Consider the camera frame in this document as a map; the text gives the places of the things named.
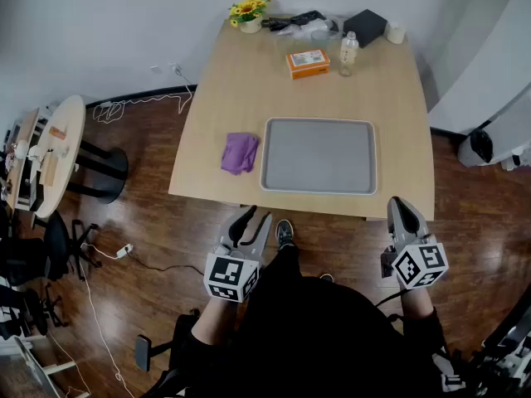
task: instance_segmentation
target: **white cable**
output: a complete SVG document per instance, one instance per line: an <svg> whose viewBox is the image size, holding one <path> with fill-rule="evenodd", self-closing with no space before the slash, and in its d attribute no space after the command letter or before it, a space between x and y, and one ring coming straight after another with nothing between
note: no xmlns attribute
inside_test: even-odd
<svg viewBox="0 0 531 398"><path fill-rule="evenodd" d="M80 389L73 388L72 386L68 386L68 392L66 392L65 398L68 398L68 395L70 394L70 391L71 391L72 389L73 389L74 391L81 392L82 394L85 393L85 391L82 391L82 390L80 390Z"/></svg>
<svg viewBox="0 0 531 398"><path fill-rule="evenodd" d="M125 106L127 104L148 103L148 102L152 102L154 100L155 101L159 101L159 100L166 99L166 98L168 98L168 99L179 99L178 111L177 112L180 115L181 112L184 109L184 106L186 106L186 103L188 103L192 99L193 95L192 95L192 91L190 91L190 89L188 88L188 84L190 84L190 81L188 81L188 78L185 77L183 74L180 74L179 71L177 71L177 68L174 68L174 72L178 76L184 78L184 80L187 82L187 84L185 84L184 86L186 87L186 90L188 91L190 96L186 99L186 101L184 103L182 101L182 96L180 96L180 95L178 95L176 93L176 94L172 94L172 95L164 95L164 96L160 96L160 97L152 97L152 98L147 99L147 100L141 100L141 99L140 100L121 100L120 102L112 102L109 106L102 106L103 104L98 104L92 110L92 119L98 121L99 123L110 124L110 123L112 123L114 121L118 121L119 119L121 119L124 116ZM118 118L113 118L113 116L116 115L118 112L119 112L119 117Z"/></svg>
<svg viewBox="0 0 531 398"><path fill-rule="evenodd" d="M83 385L85 385L86 392L90 395L90 388L86 384L85 379L83 378L83 375L81 375L81 371L80 371L80 368L77 366L76 360L74 360L74 358L72 358L72 356L68 352L66 352L64 347L59 345L59 342L57 341L57 339L55 339L55 337L51 334L50 331L48 331L48 333L50 334L50 337L53 339L53 342L55 342L56 345L74 362L74 364L76 365L77 372L80 374L80 378L83 381ZM73 390L78 391L78 392L85 392L85 391L80 391L79 389L76 389L76 388L72 388L71 386L68 386L68 392L66 393L66 396L68 396L68 394L70 394L70 389L73 389Z"/></svg>
<svg viewBox="0 0 531 398"><path fill-rule="evenodd" d="M104 254L101 250L99 250L98 248L96 248L94 245L91 245L90 243L83 242L82 245L85 245L85 246L92 246L94 249L96 249L96 252L99 252L99 253L102 254L103 256L106 256L107 258L111 258L112 260L119 260L119 258L118 258L117 256L110 256L110 255Z"/></svg>
<svg viewBox="0 0 531 398"><path fill-rule="evenodd" d="M92 311L94 312L94 318L96 320L96 324L98 325L98 329L100 330L101 340L103 341L105 347L107 348L107 352L109 353L110 359L113 362L113 366L116 369L116 373L114 374L114 377L116 377L117 381L121 381L124 384L125 390L134 398L134 395L131 393L131 391L127 389L127 385L125 385L125 379L119 372L119 368L118 366L116 366L116 362L114 362L113 354L110 353L109 345L107 345L107 341L105 340L103 336L103 330L101 330L100 322L98 321L98 315L96 314L96 308L94 307L94 303L92 302L92 295L90 294L89 281L86 278L85 270L83 269L83 264L81 264L80 267L81 267L81 273L83 274L83 277L85 277L86 289L89 291L90 305L92 306Z"/></svg>

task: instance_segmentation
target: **person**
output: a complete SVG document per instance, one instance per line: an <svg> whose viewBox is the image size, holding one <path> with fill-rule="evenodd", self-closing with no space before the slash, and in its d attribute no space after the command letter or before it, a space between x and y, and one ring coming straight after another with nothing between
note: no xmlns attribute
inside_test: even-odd
<svg viewBox="0 0 531 398"><path fill-rule="evenodd" d="M6 156L5 152L0 151L0 187L7 186Z"/></svg>
<svg viewBox="0 0 531 398"><path fill-rule="evenodd" d="M452 389L434 363L446 343L426 289L401 296L402 335L360 293L331 276L301 275L289 221L275 235L278 255L238 332L237 303L211 298L179 350L186 396L433 397Z"/></svg>

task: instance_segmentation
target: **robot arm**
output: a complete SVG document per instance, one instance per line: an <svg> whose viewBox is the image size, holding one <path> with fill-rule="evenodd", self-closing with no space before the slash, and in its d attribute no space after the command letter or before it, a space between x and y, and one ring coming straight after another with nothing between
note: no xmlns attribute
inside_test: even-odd
<svg viewBox="0 0 531 398"><path fill-rule="evenodd" d="M208 254L203 278L210 296L243 302L256 284L273 217L270 213L265 214L252 239L242 242L255 212L254 205L239 208L222 224L216 249Z"/></svg>
<svg viewBox="0 0 531 398"><path fill-rule="evenodd" d="M408 201L392 197L387 204L387 228L393 245L381 255L382 277L396 270L406 289L434 284L447 270L442 244L430 234L422 214Z"/></svg>

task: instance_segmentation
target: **power strip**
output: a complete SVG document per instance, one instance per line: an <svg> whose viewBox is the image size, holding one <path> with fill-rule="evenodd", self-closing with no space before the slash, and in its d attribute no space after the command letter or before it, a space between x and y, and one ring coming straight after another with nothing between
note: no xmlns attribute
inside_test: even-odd
<svg viewBox="0 0 531 398"><path fill-rule="evenodd" d="M133 245L128 243L126 246L124 246L122 249L120 249L118 252L116 252L116 258L124 258L129 252L131 252L134 249Z"/></svg>

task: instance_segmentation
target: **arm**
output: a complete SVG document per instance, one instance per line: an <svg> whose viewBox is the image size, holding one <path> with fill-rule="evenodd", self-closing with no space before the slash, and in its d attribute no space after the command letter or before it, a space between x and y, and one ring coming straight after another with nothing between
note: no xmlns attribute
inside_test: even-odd
<svg viewBox="0 0 531 398"><path fill-rule="evenodd" d="M234 329L238 303L210 298L201 317L192 328L192 335L207 345L223 345Z"/></svg>
<svg viewBox="0 0 531 398"><path fill-rule="evenodd" d="M398 280L400 290L404 289L402 282ZM401 296L402 311L404 317L420 320L433 314L433 304L427 288L413 289Z"/></svg>

